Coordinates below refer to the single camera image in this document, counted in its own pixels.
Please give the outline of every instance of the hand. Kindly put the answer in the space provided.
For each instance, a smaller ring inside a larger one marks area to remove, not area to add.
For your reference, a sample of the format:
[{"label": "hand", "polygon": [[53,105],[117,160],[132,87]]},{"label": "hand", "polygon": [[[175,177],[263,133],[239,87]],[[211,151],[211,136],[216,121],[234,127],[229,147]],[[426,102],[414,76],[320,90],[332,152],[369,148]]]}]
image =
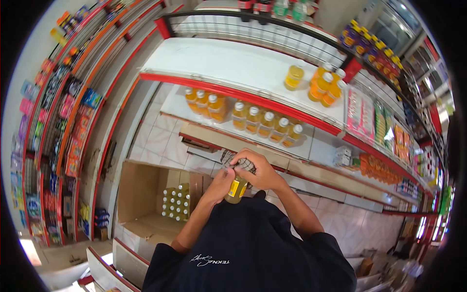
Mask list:
[{"label": "hand", "polygon": [[211,185],[207,188],[201,200],[209,205],[216,205],[222,201],[225,195],[230,190],[230,185],[235,179],[233,169],[219,170]]},{"label": "hand", "polygon": [[230,165],[236,164],[241,158],[246,158],[255,165],[256,174],[240,167],[235,167],[235,172],[238,173],[239,176],[245,178],[254,187],[260,190],[277,190],[287,185],[285,180],[272,168],[271,164],[269,164],[268,160],[263,155],[248,148],[243,148],[233,157]]}]

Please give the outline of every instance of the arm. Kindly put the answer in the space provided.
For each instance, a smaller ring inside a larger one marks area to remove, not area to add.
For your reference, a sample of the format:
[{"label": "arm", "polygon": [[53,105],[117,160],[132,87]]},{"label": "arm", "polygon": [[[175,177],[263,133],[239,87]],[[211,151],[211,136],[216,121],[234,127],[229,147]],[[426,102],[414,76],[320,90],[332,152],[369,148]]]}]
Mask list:
[{"label": "arm", "polygon": [[243,178],[246,178],[254,187],[260,190],[273,190],[278,195],[284,205],[285,211],[289,215],[290,221],[302,238],[304,235],[324,232],[315,213],[289,187],[287,182],[277,174],[266,157],[244,148],[235,155],[231,164],[237,163],[240,158],[246,158],[253,162],[256,167],[256,174],[240,168],[235,168],[235,171]]},{"label": "arm", "polygon": [[179,253],[186,253],[193,247],[203,227],[206,225],[212,209],[223,200],[234,178],[235,172],[233,169],[228,169],[227,172],[220,170],[217,173],[211,185],[199,200],[195,210],[190,215],[188,222],[170,245],[173,249]]}]

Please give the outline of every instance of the cardboard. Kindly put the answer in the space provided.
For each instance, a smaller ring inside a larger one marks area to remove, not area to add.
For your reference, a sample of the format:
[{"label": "cardboard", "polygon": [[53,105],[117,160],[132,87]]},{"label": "cardboard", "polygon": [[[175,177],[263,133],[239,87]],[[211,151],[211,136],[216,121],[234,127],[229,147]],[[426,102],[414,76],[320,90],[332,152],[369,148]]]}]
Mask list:
[{"label": "cardboard", "polygon": [[127,160],[122,165],[118,190],[118,222],[144,240],[171,244],[185,222],[161,215],[168,187],[190,183],[190,213],[212,182],[212,178],[195,172]]}]

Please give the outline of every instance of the navy t-shirt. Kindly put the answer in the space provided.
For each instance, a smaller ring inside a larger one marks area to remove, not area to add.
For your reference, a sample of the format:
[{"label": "navy t-shirt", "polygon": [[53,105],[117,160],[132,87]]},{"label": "navy t-shirt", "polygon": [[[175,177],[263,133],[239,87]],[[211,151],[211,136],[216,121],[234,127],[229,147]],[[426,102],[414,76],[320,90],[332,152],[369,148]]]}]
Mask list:
[{"label": "navy t-shirt", "polygon": [[355,291],[353,268],[336,239],[315,233],[303,241],[290,221],[263,199],[222,201],[186,254],[156,246],[143,283],[155,291]]}]

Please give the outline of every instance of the person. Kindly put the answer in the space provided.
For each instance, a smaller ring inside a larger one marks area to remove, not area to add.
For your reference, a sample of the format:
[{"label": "person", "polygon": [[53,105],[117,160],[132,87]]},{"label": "person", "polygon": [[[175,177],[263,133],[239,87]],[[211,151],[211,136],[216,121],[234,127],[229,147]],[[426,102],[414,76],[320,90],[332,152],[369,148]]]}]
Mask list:
[{"label": "person", "polygon": [[[142,292],[355,291],[352,266],[314,212],[264,156],[242,149],[230,164],[241,158],[256,173],[217,173],[172,244],[156,246]],[[257,197],[223,201],[235,173],[258,189],[273,190],[289,217]],[[292,235],[290,222],[303,240]]]}]

